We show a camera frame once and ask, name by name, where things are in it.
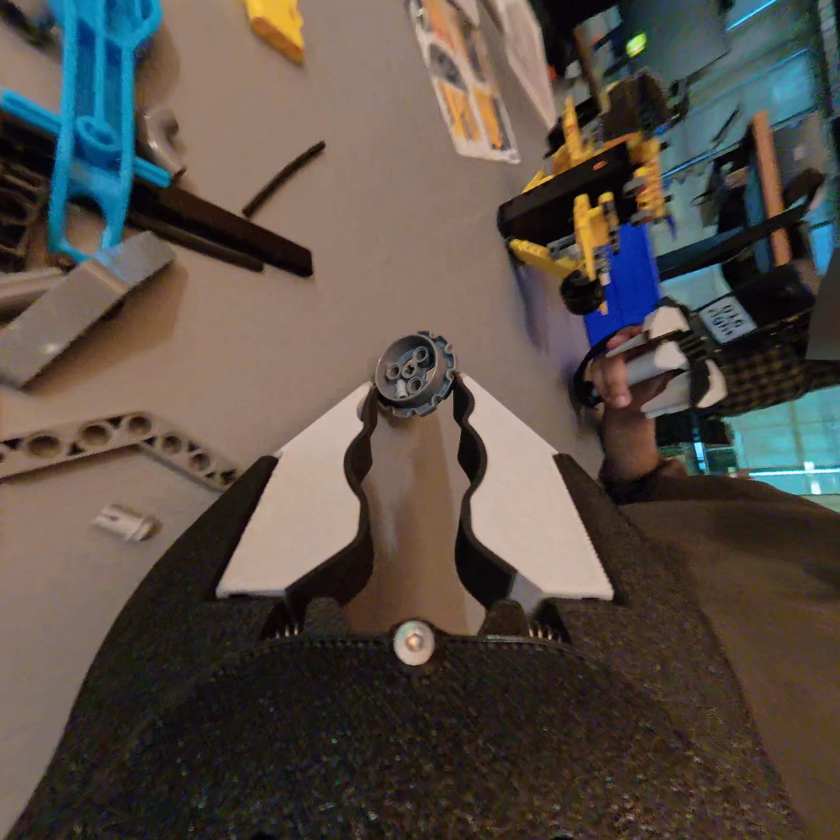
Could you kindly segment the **long black beam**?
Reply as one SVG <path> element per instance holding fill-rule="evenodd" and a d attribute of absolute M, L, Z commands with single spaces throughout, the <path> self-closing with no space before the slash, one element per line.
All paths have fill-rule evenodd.
<path fill-rule="evenodd" d="M 298 277 L 313 276 L 312 252 L 308 248 L 180 186 L 158 187 L 137 181 L 130 198 L 129 219 L 140 224 L 142 218 Z"/>

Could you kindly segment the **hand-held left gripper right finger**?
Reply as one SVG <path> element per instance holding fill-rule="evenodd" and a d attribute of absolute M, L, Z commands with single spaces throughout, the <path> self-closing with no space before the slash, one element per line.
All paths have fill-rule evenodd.
<path fill-rule="evenodd" d="M 455 565 L 485 609 L 538 614 L 553 600 L 615 600 L 615 587 L 560 469 L 560 453 L 476 380 L 457 374 L 458 463 L 469 481 Z"/>

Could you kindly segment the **small gray pin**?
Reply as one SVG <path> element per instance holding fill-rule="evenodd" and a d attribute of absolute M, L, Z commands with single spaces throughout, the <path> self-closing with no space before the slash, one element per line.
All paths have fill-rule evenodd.
<path fill-rule="evenodd" d="M 141 543 L 160 531 L 161 522 L 154 516 L 111 504 L 100 510 L 91 526 L 127 543 Z"/>

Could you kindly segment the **white instruction sheet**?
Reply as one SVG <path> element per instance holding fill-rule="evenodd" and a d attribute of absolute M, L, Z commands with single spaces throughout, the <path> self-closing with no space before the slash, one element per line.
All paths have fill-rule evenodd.
<path fill-rule="evenodd" d="M 529 1 L 483 1 L 498 27 L 509 67 L 550 130 L 557 121 L 550 69 L 543 32 Z"/>

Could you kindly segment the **yellow toy vehicle model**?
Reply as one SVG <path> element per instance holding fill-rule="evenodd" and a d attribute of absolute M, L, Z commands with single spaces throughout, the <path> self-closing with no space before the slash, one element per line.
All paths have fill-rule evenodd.
<path fill-rule="evenodd" d="M 673 97 L 648 68 L 579 104 L 568 97 L 540 169 L 498 207 L 513 262 L 556 279 L 575 316 L 606 310 L 623 227 L 669 219 L 658 132 L 683 114 Z"/>

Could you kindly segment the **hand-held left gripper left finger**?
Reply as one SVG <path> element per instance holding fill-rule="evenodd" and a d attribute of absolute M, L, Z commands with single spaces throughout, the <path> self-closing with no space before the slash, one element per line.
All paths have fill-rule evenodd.
<path fill-rule="evenodd" d="M 377 420 L 362 384 L 276 453 L 275 467 L 216 588 L 218 599 L 278 597 L 306 607 L 344 606 L 373 569 L 369 507 L 361 483 Z"/>

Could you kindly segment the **brown wooden post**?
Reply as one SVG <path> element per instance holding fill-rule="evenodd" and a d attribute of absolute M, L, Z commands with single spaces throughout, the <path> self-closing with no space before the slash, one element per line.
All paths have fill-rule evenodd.
<path fill-rule="evenodd" d="M 769 222 L 777 223 L 784 212 L 781 178 L 774 151 L 773 132 L 770 117 L 766 111 L 758 111 L 751 120 L 752 142 L 758 166 L 759 183 L 763 208 Z M 770 247 L 775 267 L 791 262 L 792 251 L 785 227 L 777 227 L 769 234 Z"/>

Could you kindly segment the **dark gray toy wheel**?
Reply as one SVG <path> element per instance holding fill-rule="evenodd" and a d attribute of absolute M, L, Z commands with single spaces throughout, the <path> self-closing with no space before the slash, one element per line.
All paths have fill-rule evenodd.
<path fill-rule="evenodd" d="M 457 359 L 445 337 L 421 330 L 393 341 L 374 370 L 380 405 L 395 417 L 425 417 L 448 398 Z"/>

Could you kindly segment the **person's right forearm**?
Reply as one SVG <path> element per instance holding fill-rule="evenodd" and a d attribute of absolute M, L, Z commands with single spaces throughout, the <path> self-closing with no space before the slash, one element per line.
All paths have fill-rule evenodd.
<path fill-rule="evenodd" d="M 655 420 L 641 411 L 607 407 L 600 436 L 604 451 L 601 475 L 607 485 L 632 484 L 664 464 L 656 438 Z"/>

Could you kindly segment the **printed sticker sheet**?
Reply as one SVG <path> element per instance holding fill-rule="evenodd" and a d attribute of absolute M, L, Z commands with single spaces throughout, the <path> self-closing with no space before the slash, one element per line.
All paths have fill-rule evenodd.
<path fill-rule="evenodd" d="M 480 29 L 477 2 L 405 1 L 455 152 L 516 165 L 520 154 Z"/>

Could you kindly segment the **blue plastic bin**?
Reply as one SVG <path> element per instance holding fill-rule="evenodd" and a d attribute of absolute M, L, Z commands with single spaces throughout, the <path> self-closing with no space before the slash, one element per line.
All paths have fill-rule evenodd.
<path fill-rule="evenodd" d="M 643 322 L 662 297 L 648 226 L 626 224 L 620 235 L 621 248 L 610 255 L 610 282 L 604 287 L 606 314 L 598 310 L 584 316 L 591 346 Z"/>

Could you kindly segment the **thin gray angled beam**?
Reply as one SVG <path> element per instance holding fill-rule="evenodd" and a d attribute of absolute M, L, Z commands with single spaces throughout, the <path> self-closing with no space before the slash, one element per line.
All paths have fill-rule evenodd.
<path fill-rule="evenodd" d="M 242 469 L 160 416 L 146 411 L 96 416 L 2 437 L 1 478 L 121 451 L 137 451 L 215 492 L 231 487 Z"/>

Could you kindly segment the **thin black rod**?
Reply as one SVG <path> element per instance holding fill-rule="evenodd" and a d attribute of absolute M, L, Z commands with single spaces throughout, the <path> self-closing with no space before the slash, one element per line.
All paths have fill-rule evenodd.
<path fill-rule="evenodd" d="M 243 207 L 241 214 L 247 219 L 253 218 L 258 211 L 266 205 L 273 195 L 289 180 L 299 173 L 303 168 L 315 161 L 326 149 L 326 141 L 320 140 L 313 146 L 299 154 L 294 160 L 285 165 L 278 173 L 272 176 L 267 184 L 255 194 Z"/>

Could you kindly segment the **person's brown shirt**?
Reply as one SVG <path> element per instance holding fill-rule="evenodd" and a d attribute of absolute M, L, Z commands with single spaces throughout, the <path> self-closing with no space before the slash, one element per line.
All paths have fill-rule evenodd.
<path fill-rule="evenodd" d="M 682 552 L 763 742 L 812 838 L 839 834 L 838 512 L 656 456 L 607 493 Z"/>

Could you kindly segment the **person's right hand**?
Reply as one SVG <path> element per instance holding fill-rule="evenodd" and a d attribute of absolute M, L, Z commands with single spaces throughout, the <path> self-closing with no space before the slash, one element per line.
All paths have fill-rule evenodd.
<path fill-rule="evenodd" d="M 591 363 L 591 381 L 607 410 L 626 409 L 640 412 L 646 403 L 653 400 L 665 388 L 665 380 L 661 377 L 649 379 L 634 386 L 628 384 L 627 363 L 639 353 L 644 353 L 642 348 L 610 355 L 614 349 L 636 338 L 642 331 L 643 327 L 640 324 L 617 331 L 607 342 L 605 352 Z"/>

